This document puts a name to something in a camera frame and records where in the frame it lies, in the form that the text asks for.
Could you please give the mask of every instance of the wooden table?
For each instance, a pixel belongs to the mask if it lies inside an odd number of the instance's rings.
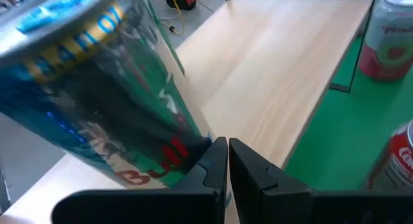
[[[284,167],[370,3],[230,0],[222,6],[177,49],[214,134],[238,137]],[[121,187],[65,156],[0,223],[49,223],[61,198],[91,188]]]

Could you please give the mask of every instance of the red and white can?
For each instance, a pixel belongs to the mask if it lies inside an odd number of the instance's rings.
[[[413,187],[413,121],[399,127],[369,172],[366,189]]]
[[[379,0],[359,58],[366,75],[383,81],[404,77],[413,63],[413,0]]]

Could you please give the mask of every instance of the cable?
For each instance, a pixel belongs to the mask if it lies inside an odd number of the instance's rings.
[[[173,32],[177,35],[182,35],[183,32],[185,31],[185,20],[183,19],[182,12],[179,9],[178,4],[176,3],[176,0],[172,0],[172,1],[174,2],[175,8],[178,11],[178,16],[179,16],[179,19],[181,20],[182,30],[180,32],[178,32],[178,31],[176,31],[174,26],[168,26],[167,24],[164,24],[164,23],[162,23],[162,25],[166,26],[169,29],[169,31],[171,31],[171,32]]]
[[[159,10],[176,10],[176,11],[177,11],[176,8],[160,8]],[[161,20],[161,21],[169,21],[169,20],[173,20],[173,19],[177,18],[178,16],[179,16],[179,13],[177,12],[177,14],[176,14],[175,16],[173,16],[173,17],[161,17],[161,16],[158,16],[158,18],[159,18],[159,20]]]
[[[200,0],[196,0],[196,1],[198,1],[198,3],[201,4],[202,6],[204,6],[207,10],[214,13],[214,11],[212,9],[208,8],[207,5],[204,5],[204,3],[202,3]]]

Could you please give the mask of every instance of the red object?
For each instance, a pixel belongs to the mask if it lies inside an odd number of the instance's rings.
[[[396,60],[399,57],[403,57],[406,51],[404,48],[391,48],[387,52],[387,56],[389,59]],[[367,44],[364,44],[360,55],[359,67],[364,74],[374,79],[393,81],[404,77],[412,66],[412,63],[413,57],[398,66],[385,66],[378,61],[376,51],[368,47]]]
[[[141,175],[134,170],[116,172],[116,174],[130,185],[144,185],[150,181],[149,176]]]
[[[368,175],[367,189],[396,190],[413,185],[412,125],[402,125],[393,133]]]
[[[186,150],[186,147],[179,138],[173,137],[171,143],[176,148],[176,150],[182,155],[182,157],[186,158],[189,156],[189,152]]]

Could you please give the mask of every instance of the can label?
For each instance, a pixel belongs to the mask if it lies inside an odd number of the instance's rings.
[[[413,14],[378,11],[383,2],[376,4],[370,19],[359,67],[375,79],[399,79],[413,63]]]
[[[142,0],[112,3],[72,36],[2,68],[0,111],[124,186],[170,187],[211,139],[166,52]]]
[[[413,148],[408,136],[409,125],[402,125],[392,134],[368,176],[368,189],[397,190],[413,185]]]

